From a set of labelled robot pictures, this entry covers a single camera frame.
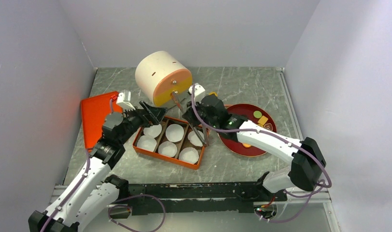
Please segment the silver metal tongs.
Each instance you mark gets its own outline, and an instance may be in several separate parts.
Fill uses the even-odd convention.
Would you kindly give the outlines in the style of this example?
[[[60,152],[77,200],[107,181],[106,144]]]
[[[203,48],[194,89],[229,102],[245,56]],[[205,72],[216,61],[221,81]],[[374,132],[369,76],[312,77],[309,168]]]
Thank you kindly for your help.
[[[184,107],[181,104],[180,98],[178,96],[178,92],[174,91],[171,93],[171,98],[173,100],[173,102],[177,105],[177,107],[179,108],[180,112],[182,113],[182,115],[184,116],[186,110],[184,109]],[[208,135],[207,135],[207,128],[205,126],[202,126],[202,132],[203,132],[203,136],[201,135],[200,132],[198,132],[194,126],[192,126],[189,123],[190,127],[192,128],[192,130],[194,131],[194,133],[196,134],[196,136],[200,139],[200,141],[202,142],[202,144],[204,146],[209,146],[209,141],[208,141]]]

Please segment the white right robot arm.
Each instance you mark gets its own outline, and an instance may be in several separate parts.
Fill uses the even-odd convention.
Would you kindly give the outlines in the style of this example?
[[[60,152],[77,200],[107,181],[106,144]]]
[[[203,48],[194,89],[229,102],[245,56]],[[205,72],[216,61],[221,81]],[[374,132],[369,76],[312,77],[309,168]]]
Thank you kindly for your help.
[[[276,192],[287,188],[298,187],[311,192],[317,186],[331,186],[329,177],[321,183],[320,177],[326,173],[326,161],[318,143],[310,137],[293,139],[265,129],[243,115],[230,113],[215,95],[205,96],[201,102],[192,98],[183,117],[193,126],[206,126],[223,139],[249,144],[288,164],[285,169],[266,172],[258,180],[260,185],[256,193],[261,200],[267,201]]]

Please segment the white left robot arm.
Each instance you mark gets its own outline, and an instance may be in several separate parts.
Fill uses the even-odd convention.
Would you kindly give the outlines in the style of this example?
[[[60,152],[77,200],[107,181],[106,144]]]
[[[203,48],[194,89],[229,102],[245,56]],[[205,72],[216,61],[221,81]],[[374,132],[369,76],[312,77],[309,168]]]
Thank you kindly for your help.
[[[158,125],[168,109],[153,107],[144,101],[141,108],[111,112],[104,119],[102,136],[86,162],[63,193],[43,212],[34,211],[28,219],[31,232],[81,232],[107,205],[128,199],[128,182],[111,177],[99,189],[96,185],[106,177],[125,153],[124,144],[140,127]]]

